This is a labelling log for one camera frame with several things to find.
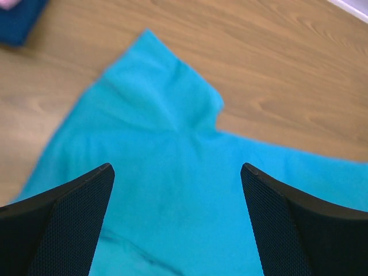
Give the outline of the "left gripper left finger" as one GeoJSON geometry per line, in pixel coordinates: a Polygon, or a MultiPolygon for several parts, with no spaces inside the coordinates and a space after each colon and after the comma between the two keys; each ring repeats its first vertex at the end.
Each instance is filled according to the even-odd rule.
{"type": "Polygon", "coordinates": [[[105,163],[1,207],[1,275],[88,275],[114,177],[105,163]]]}

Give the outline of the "teal t shirt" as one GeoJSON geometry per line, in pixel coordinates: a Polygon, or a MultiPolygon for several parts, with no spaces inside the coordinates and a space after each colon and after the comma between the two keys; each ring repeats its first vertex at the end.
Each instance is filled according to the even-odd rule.
{"type": "Polygon", "coordinates": [[[262,275],[240,179],[245,163],[367,210],[367,164],[220,132],[223,106],[146,30],[80,97],[17,199],[113,166],[91,275],[262,275]]]}

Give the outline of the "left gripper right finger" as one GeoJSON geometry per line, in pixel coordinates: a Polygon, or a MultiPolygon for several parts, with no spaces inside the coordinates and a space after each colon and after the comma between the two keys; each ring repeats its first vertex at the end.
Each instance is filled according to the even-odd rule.
{"type": "Polygon", "coordinates": [[[264,275],[367,275],[367,212],[321,200],[249,163],[240,175],[264,275]]]}

